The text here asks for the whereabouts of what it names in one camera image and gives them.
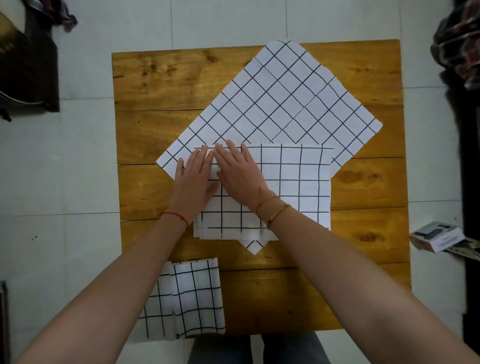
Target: forearm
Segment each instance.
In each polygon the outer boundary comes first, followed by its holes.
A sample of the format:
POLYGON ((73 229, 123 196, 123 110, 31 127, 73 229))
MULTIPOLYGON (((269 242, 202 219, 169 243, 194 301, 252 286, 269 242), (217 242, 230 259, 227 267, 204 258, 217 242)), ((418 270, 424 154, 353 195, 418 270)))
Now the forearm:
POLYGON ((114 363, 185 228, 163 215, 45 327, 18 363, 114 363))
MULTIPOLYGON (((260 217, 283 204, 272 201, 260 217)), ((477 363, 422 303, 343 239, 292 208, 271 229, 371 362, 477 363)))

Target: plaid fabric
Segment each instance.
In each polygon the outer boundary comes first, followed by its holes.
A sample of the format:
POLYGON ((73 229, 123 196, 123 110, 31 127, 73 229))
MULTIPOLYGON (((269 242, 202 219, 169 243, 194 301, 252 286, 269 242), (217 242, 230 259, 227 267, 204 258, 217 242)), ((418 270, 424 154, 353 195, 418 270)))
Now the plaid fabric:
POLYGON ((52 19, 53 24, 62 25, 70 32, 77 25, 77 18, 68 12, 63 0, 24 0, 27 6, 42 12, 52 19))
POLYGON ((462 77, 467 90, 480 88, 480 0, 464 2, 440 22, 431 52, 462 77))

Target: wooden plank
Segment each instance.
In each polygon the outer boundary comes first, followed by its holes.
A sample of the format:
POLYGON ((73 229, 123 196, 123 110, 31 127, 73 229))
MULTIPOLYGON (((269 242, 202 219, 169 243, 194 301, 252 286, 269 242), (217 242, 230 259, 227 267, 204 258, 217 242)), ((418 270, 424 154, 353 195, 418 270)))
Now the wooden plank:
MULTIPOLYGON (((120 220, 158 218, 173 180, 157 165, 118 166, 120 220)), ((405 158, 351 159, 332 179, 332 210, 407 205, 405 158)))
MULTIPOLYGON (((155 220, 122 221, 122 251, 134 244, 155 220)), ((408 210, 406 207, 332 211, 332 231, 377 264, 408 263, 408 210)), ((238 241, 200 240, 190 229, 179 240, 169 260, 184 262, 218 258, 220 270, 291 268, 297 265, 279 241, 267 244, 257 255, 238 241)))
MULTIPOLYGON (((303 46, 362 104, 403 104, 398 40, 303 46)), ((115 109, 204 109, 261 48, 114 53, 115 109)))
MULTIPOLYGON (((410 290, 410 265, 380 266, 410 290)), ((220 272, 226 333, 341 328, 326 302, 299 269, 220 272)))
MULTIPOLYGON (((354 158, 404 157, 403 107, 371 105, 368 109, 384 125, 354 158)), ((118 164, 155 163, 200 112, 117 111, 118 164)))

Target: blue jeans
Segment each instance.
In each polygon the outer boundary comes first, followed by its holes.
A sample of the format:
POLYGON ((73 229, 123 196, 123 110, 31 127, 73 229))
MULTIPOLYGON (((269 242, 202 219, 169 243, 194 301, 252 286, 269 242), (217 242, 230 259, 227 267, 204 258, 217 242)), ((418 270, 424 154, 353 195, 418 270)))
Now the blue jeans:
MULTIPOLYGON (((314 331, 263 334, 264 364, 330 364, 314 331)), ((250 336, 200 336, 188 364, 252 364, 250 336)))

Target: grid pattern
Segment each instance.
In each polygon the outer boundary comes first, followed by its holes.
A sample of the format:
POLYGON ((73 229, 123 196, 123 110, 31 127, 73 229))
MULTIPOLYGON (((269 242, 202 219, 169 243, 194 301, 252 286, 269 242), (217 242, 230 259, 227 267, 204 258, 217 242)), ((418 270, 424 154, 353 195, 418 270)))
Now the grid pattern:
POLYGON ((207 332, 225 333, 217 259, 167 262, 129 342, 176 340, 207 332))
POLYGON ((304 48, 275 40, 264 47, 160 156, 171 177, 176 160, 203 144, 293 143, 333 148, 332 175, 380 130, 376 120, 304 48))
MULTIPOLYGON (((272 191, 304 215, 330 228, 332 149, 258 144, 249 145, 249 151, 272 191)), ((211 180, 218 179, 218 170, 214 161, 211 180)), ((254 213, 235 202, 223 188, 219 188, 199 215, 197 234, 200 239, 239 240, 253 254, 269 240, 277 240, 254 213)))

